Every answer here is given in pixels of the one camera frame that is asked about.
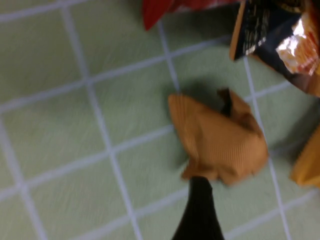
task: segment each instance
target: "chip bag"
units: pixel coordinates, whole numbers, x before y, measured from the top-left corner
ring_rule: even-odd
[[[142,13],[146,30],[152,28],[166,12],[179,12],[183,10],[204,10],[240,0],[143,0]]]
[[[202,176],[236,184],[257,174],[268,162],[268,146],[250,106],[235,92],[218,92],[221,113],[181,94],[168,98],[170,116],[188,165],[182,178]]]
[[[320,97],[319,15],[311,0],[244,1],[230,57],[253,54],[299,89]]]
[[[320,125],[309,139],[293,167],[291,179],[299,186],[316,186],[320,188],[319,141]]]

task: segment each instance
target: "black object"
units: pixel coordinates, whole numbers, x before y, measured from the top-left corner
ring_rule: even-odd
[[[274,2],[291,2],[292,7],[287,4],[287,7],[281,7]],[[255,53],[256,49],[263,45],[267,45],[269,51],[273,50],[277,54],[279,43],[293,34],[292,26],[301,17],[301,12],[297,12],[301,2],[302,0],[247,0],[234,59]]]
[[[272,67],[278,73],[281,73],[286,79],[291,80],[297,76],[292,74],[286,67],[285,63],[280,59],[276,49],[281,42],[293,35],[292,26],[298,22],[297,16],[289,18],[286,22],[269,32],[265,42],[256,48],[254,54],[263,62]]]
[[[188,202],[172,240],[225,240],[217,219],[212,187],[205,177],[191,178]]]

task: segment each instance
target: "grout line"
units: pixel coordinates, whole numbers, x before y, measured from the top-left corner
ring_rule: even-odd
[[[249,103],[252,101],[252,96],[246,96],[244,99],[243,99],[246,103]]]
[[[287,210],[293,209],[294,207],[300,206],[300,205],[304,204],[305,202],[307,202],[308,200],[312,199],[314,196],[319,195],[319,194],[320,194],[320,190],[318,188],[312,189],[311,191],[309,191],[308,193],[306,193],[302,197],[299,197],[297,199],[294,199],[294,200],[286,203],[284,205],[284,210],[287,211]]]
[[[108,223],[107,225],[104,225],[100,228],[94,229],[90,232],[85,233],[84,235],[78,236],[76,238],[73,238],[72,240],[97,240],[102,239],[103,237],[110,234],[113,230],[116,230],[118,228],[121,228],[125,224],[127,224],[130,221],[128,216],[122,216],[118,219]]]
[[[30,7],[30,8],[10,12],[10,13],[2,13],[0,14],[0,23],[6,23],[6,22],[17,20],[17,19],[22,19],[22,18],[34,16],[37,14],[44,14],[47,12],[58,10],[59,8],[61,8],[62,5],[72,6],[72,5],[81,4],[88,1],[90,0],[65,0],[63,3],[59,1],[55,1],[53,3],[34,6],[34,7]]]
[[[258,227],[261,224],[264,224],[268,221],[270,221],[271,219],[273,219],[274,217],[276,217],[279,214],[279,209],[274,209],[262,216],[256,217],[254,219],[252,219],[251,221],[238,226],[234,229],[232,229],[231,231],[224,233],[224,237],[226,240],[232,240],[256,227]]]
[[[0,14],[0,23],[14,21],[16,19],[26,18],[36,14],[42,14],[50,11],[54,11],[60,8],[59,2],[53,2],[46,5],[35,6],[11,13]]]
[[[4,156],[6,158],[7,166],[11,171],[15,184],[18,188],[20,188],[20,196],[24,202],[25,208],[29,214],[35,232],[38,235],[39,239],[47,240],[48,238],[46,235],[45,228],[42,225],[42,222],[35,207],[35,203],[33,199],[30,197],[28,188],[25,185],[23,174],[21,172],[19,163],[17,161],[15,152],[12,148],[2,119],[0,119],[0,144]]]
[[[0,105],[0,114],[11,111],[13,109],[22,108],[25,105],[33,104],[38,101],[43,101],[43,100],[55,97],[57,95],[66,94],[70,91],[79,89],[84,85],[85,85],[84,81],[76,81],[60,87],[52,88],[50,90],[41,91],[34,95],[13,99],[11,101],[8,101]]]
[[[18,186],[11,186],[0,191],[0,202],[13,197],[19,193],[20,188]]]
[[[163,135],[172,133],[173,131],[174,131],[173,125],[164,126],[158,130],[149,132],[147,134],[144,134],[144,135],[135,137],[133,139],[130,139],[128,141],[125,141],[123,143],[120,143],[119,145],[115,146],[113,150],[115,153],[119,153],[127,149],[133,148],[135,146],[151,142],[152,140],[157,139]]]
[[[263,126],[263,123],[261,120],[259,106],[258,106],[257,99],[256,99],[255,87],[254,87],[254,83],[252,80],[247,57],[244,58],[244,66],[245,66],[245,70],[246,70],[246,74],[247,74],[247,78],[248,78],[248,82],[249,82],[250,93],[252,95],[252,101],[253,101],[253,106],[254,106],[254,110],[255,110],[256,120],[257,120],[258,124],[260,125],[263,134],[265,135],[265,129],[264,129],[264,126]],[[269,158],[268,162],[269,162],[270,172],[271,172],[271,176],[272,176],[272,180],[273,180],[273,184],[274,184],[276,199],[277,199],[279,210],[280,210],[280,215],[281,215],[282,222],[283,222],[285,235],[286,235],[287,240],[292,240],[291,235],[290,235],[290,231],[289,231],[289,227],[288,227],[288,223],[287,223],[287,218],[286,218],[285,211],[283,208],[283,203],[282,203],[282,199],[281,199],[281,193],[280,193],[280,189],[279,189],[279,185],[278,185],[278,181],[277,181],[275,167],[274,167],[274,164],[273,164],[273,161],[271,158]]]
[[[78,64],[80,73],[84,79],[89,77],[89,70],[87,68],[85,57],[81,51],[81,43],[79,42],[78,36],[76,35],[76,28],[74,26],[72,16],[69,9],[64,4],[64,0],[58,0],[62,4],[61,15],[65,25],[65,31],[69,36],[72,50],[75,54],[76,62]]]
[[[110,156],[110,162],[111,162],[111,165],[112,165],[112,168],[113,168],[114,175],[115,175],[115,177],[117,179],[117,182],[118,182],[118,185],[119,185],[119,188],[120,188],[123,200],[124,200],[124,204],[125,204],[125,207],[126,207],[126,211],[127,211],[128,215],[129,215],[129,218],[130,218],[133,230],[134,230],[134,234],[135,234],[137,240],[143,240],[143,237],[141,235],[137,219],[136,219],[136,217],[134,215],[134,210],[133,210],[133,207],[132,207],[132,204],[131,204],[131,201],[130,201],[128,190],[127,190],[124,178],[122,176],[120,167],[119,167],[119,165],[117,163],[116,154],[113,151],[113,148],[112,148],[112,145],[111,145],[111,141],[109,139],[108,130],[107,130],[107,127],[105,126],[104,118],[103,118],[101,109],[99,107],[99,103],[97,101],[97,97],[95,96],[95,93],[94,93],[94,90],[93,90],[92,86],[89,86],[88,93],[89,93],[89,99],[90,99],[91,104],[93,106],[94,113],[95,113],[96,118],[98,120],[98,125],[99,125],[99,128],[100,128],[101,134],[102,134],[103,141],[104,141],[105,146],[108,149],[109,154],[110,154],[109,155]]]
[[[158,26],[158,31],[159,31],[159,35],[160,35],[160,38],[161,38],[162,47],[163,47],[164,55],[165,55],[165,58],[166,58],[166,62],[168,64],[168,68],[169,68],[169,71],[170,71],[170,76],[172,78],[175,90],[179,93],[180,92],[179,81],[178,81],[178,77],[177,77],[177,73],[176,73],[174,64],[172,63],[172,58],[170,56],[170,51],[169,51],[168,43],[167,43],[167,40],[166,40],[166,34],[165,34],[164,26],[163,26],[161,20],[158,21],[157,26]]]
[[[230,41],[230,40],[231,40],[231,35],[227,34],[227,35],[224,35],[224,36],[212,39],[212,40],[203,41],[203,42],[200,42],[200,43],[195,44],[195,45],[191,45],[191,46],[180,48],[180,49],[178,49],[176,51],[171,52],[170,57],[171,58],[176,58],[176,57],[178,57],[180,55],[184,55],[184,54],[188,54],[190,52],[195,52],[195,51],[198,51],[198,50],[202,50],[202,49],[205,49],[205,48],[208,48],[208,47],[215,46],[215,45],[220,44],[220,43],[225,43],[225,42]]]
[[[255,98],[261,98],[261,97],[263,97],[263,96],[265,96],[267,94],[272,94],[272,93],[284,90],[284,89],[286,89],[286,88],[288,88],[290,86],[292,86],[292,84],[288,80],[285,80],[284,82],[279,83],[277,85],[273,85],[273,86],[265,88],[265,89],[263,89],[261,91],[257,91],[254,94],[254,96],[255,96]]]
[[[89,165],[101,162],[105,160],[108,157],[108,155],[109,154],[105,151],[80,160],[76,160],[62,167],[42,173],[32,178],[31,180],[28,180],[26,184],[30,189],[38,187],[39,185],[44,184],[52,179],[72,173],[78,169],[83,169]]]
[[[111,141],[109,139],[109,134],[108,134],[107,127],[105,125],[104,117],[103,117],[102,111],[99,107],[99,103],[98,103],[97,97],[95,95],[94,88],[92,86],[92,81],[90,81],[90,79],[89,79],[89,70],[88,70],[88,67],[87,67],[87,64],[85,61],[85,57],[84,57],[84,54],[82,51],[81,44],[78,39],[78,35],[76,32],[75,26],[73,24],[72,16],[70,15],[69,10],[67,8],[63,9],[62,13],[64,14],[63,20],[65,22],[66,31],[67,31],[69,38],[70,38],[70,43],[71,43],[72,48],[74,50],[75,56],[78,59],[77,62],[78,62],[80,71],[82,73],[83,78],[86,80],[86,88],[87,88],[89,100],[92,105],[94,114],[97,118],[98,126],[100,128],[100,132],[101,132],[104,144],[105,144],[107,150],[109,151],[110,163],[113,168],[114,175],[117,179],[117,182],[118,182],[121,194],[122,194],[122,198],[124,200],[124,204],[125,204],[128,216],[130,218],[133,230],[134,230],[134,234],[135,234],[137,240],[143,240],[143,237],[141,235],[141,232],[140,232],[140,229],[139,229],[139,226],[137,223],[137,219],[134,215],[133,207],[131,204],[131,200],[130,200],[130,197],[128,194],[127,187],[125,185],[124,178],[122,176],[120,167],[117,163],[116,155],[114,153]]]
[[[188,187],[185,187],[179,191],[176,191],[159,201],[153,202],[147,206],[141,207],[135,211],[135,216],[139,219],[146,215],[153,214],[155,212],[160,211],[164,207],[170,206],[180,199],[186,197],[188,195]]]
[[[132,72],[132,71],[136,71],[136,70],[139,70],[139,69],[150,67],[152,65],[161,63],[161,62],[163,62],[165,60],[166,60],[165,56],[152,57],[152,58],[149,58],[149,59],[146,59],[146,60],[143,60],[143,61],[139,61],[137,63],[133,63],[133,64],[130,64],[130,65],[127,65],[127,66],[124,66],[124,67],[120,67],[120,68],[117,68],[117,69],[114,69],[114,70],[110,70],[110,71],[107,71],[107,72],[100,73],[100,74],[92,77],[91,81],[94,82],[94,83],[97,83],[97,82],[100,82],[100,81],[103,81],[103,80],[106,80],[106,79],[117,77],[119,75],[127,74],[127,73]]]

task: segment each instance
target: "floor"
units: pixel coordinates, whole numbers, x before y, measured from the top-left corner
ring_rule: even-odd
[[[139,1],[2,0],[0,239],[171,239],[188,184],[167,96],[219,108],[230,87],[271,159],[234,187],[212,183],[225,238],[319,240],[319,192],[288,179],[319,105],[251,58],[231,62],[233,25],[230,8],[145,32]]]

